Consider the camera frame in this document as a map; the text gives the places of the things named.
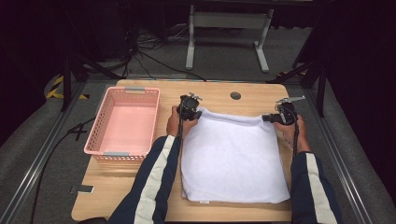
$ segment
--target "yellow hazard tape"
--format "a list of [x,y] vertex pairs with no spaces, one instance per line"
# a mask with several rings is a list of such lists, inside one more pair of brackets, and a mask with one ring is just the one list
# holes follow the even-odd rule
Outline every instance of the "yellow hazard tape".
[[[61,83],[64,81],[64,76],[59,75],[58,78],[56,78],[55,82],[53,83],[51,89],[49,90],[49,93],[47,94],[47,98],[59,98],[59,99],[63,99],[64,95],[61,93],[56,93],[56,91],[58,90],[59,86],[61,85]],[[89,94],[81,94],[78,99],[80,100],[88,100],[90,99],[90,95]]]

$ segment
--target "navy blue sleeve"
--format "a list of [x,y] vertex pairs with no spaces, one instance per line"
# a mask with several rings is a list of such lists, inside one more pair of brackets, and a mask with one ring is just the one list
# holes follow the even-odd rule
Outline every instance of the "navy blue sleeve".
[[301,152],[291,164],[292,223],[343,223],[332,186],[313,153]]
[[158,138],[143,160],[131,191],[107,223],[164,223],[178,155],[178,138],[171,135]]

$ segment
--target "white cloth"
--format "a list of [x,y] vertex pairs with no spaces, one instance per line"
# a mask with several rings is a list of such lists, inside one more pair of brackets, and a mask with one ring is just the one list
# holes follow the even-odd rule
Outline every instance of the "white cloth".
[[290,197],[270,122],[203,111],[183,142],[183,196],[194,202],[280,203]]

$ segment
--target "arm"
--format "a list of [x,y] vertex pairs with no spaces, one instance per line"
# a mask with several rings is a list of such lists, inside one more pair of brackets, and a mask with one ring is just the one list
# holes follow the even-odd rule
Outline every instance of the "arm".
[[[298,116],[297,155],[291,163],[292,223],[343,223],[341,210],[332,186],[323,174],[321,161],[306,140],[304,120]],[[294,125],[274,123],[290,146],[293,146]]]
[[[164,223],[167,200],[175,180],[180,140],[177,107],[172,107],[167,136],[158,138],[143,160],[131,191],[121,201],[107,223]],[[197,123],[183,122],[183,136]]]

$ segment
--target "basket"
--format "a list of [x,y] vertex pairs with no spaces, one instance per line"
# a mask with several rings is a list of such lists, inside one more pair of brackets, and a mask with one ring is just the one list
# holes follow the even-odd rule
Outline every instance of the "basket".
[[160,90],[110,87],[99,108],[84,151],[99,161],[141,163],[151,149]]

